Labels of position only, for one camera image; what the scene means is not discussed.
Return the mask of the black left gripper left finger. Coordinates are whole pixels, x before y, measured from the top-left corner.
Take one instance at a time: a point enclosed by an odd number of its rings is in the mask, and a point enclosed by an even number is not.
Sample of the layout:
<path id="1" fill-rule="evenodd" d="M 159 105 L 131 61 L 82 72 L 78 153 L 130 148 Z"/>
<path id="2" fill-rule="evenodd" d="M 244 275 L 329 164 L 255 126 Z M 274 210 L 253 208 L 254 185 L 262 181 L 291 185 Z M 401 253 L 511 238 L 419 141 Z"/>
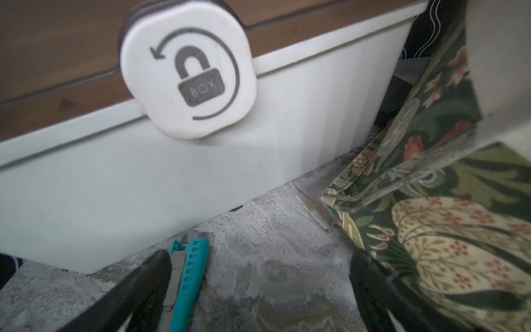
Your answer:
<path id="1" fill-rule="evenodd" d="M 157 250 L 60 331 L 157 331 L 170 277 L 170 255 Z"/>

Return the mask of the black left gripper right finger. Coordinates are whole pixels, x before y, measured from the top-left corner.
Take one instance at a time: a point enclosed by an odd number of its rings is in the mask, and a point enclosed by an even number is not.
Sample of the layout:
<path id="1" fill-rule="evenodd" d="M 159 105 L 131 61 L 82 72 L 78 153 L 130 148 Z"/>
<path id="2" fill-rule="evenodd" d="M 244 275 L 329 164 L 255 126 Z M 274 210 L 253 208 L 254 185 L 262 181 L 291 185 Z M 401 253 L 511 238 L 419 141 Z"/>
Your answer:
<path id="1" fill-rule="evenodd" d="M 368 331 L 395 331 L 394 320 L 405 331 L 466 331 L 427 304 L 397 276 L 368 253 L 355 249 L 349 279 L 360 315 Z"/>

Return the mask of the cream tote bag green handles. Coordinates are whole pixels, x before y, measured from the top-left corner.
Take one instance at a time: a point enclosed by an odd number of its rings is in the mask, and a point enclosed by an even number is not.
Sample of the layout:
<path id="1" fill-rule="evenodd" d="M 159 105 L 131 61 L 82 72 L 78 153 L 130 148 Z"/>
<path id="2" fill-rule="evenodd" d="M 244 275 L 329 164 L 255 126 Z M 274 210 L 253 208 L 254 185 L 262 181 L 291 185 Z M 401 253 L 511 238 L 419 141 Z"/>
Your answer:
<path id="1" fill-rule="evenodd" d="M 466 331 L 529 331 L 529 1 L 460 1 L 398 115 L 322 202 Z"/>

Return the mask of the teal utility knife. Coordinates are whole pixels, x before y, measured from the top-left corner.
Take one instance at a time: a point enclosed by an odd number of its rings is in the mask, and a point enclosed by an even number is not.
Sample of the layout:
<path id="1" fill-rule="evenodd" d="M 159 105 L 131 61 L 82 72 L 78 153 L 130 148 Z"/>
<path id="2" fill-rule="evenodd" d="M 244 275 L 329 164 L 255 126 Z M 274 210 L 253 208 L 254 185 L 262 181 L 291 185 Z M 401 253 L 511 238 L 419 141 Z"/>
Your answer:
<path id="1" fill-rule="evenodd" d="M 169 254 L 170 282 L 163 301 L 159 331 L 186 331 L 198 295 L 210 242 L 193 238 L 188 243 L 174 241 Z"/>

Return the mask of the white brown storage box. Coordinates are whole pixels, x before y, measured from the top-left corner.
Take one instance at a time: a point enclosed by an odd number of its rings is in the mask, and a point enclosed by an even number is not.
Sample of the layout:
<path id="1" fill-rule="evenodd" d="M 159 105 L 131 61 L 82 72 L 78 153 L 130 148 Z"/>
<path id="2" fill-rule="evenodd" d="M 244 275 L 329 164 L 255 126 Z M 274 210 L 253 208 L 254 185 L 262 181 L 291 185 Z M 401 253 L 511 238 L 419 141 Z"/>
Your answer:
<path id="1" fill-rule="evenodd" d="M 426 1 L 3 1 L 1 252 L 79 273 L 368 136 Z"/>

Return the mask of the black battery with yellow plug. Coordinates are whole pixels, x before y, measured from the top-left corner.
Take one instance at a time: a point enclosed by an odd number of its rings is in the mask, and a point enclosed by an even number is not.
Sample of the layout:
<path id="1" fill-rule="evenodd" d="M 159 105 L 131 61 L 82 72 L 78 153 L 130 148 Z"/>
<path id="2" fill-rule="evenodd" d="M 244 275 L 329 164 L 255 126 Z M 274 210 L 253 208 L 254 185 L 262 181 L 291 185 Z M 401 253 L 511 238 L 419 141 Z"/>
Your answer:
<path id="1" fill-rule="evenodd" d="M 384 129 L 398 115 L 412 88 L 412 84 L 399 77 L 391 78 L 374 122 L 376 127 Z"/>

